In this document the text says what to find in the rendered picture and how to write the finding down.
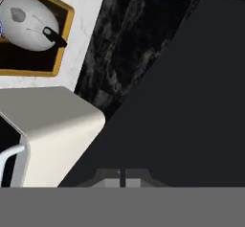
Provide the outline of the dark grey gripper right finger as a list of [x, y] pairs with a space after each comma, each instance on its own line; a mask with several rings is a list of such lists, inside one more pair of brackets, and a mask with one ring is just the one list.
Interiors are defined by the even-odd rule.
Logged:
[[125, 172], [127, 188], [164, 188], [166, 184], [153, 178], [147, 169], [130, 169]]

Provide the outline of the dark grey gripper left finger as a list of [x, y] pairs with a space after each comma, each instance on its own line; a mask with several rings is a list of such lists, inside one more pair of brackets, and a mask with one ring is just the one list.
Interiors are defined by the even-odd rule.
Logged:
[[79, 184], [82, 188], [118, 188], [120, 171], [117, 169], [98, 169], [94, 177]]

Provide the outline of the yellow-rimmed dark tray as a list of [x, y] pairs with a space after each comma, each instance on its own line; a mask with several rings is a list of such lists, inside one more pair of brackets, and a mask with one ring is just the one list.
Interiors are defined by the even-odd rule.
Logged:
[[61, 0], [0, 0], [0, 76], [56, 76], [74, 14]]

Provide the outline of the beige microwave oven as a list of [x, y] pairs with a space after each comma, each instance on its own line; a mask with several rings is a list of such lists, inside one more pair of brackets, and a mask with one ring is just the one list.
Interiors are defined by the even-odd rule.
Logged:
[[0, 153], [16, 155], [13, 188], [57, 187], [98, 136], [103, 113], [63, 86], [0, 89], [0, 117], [20, 142]]

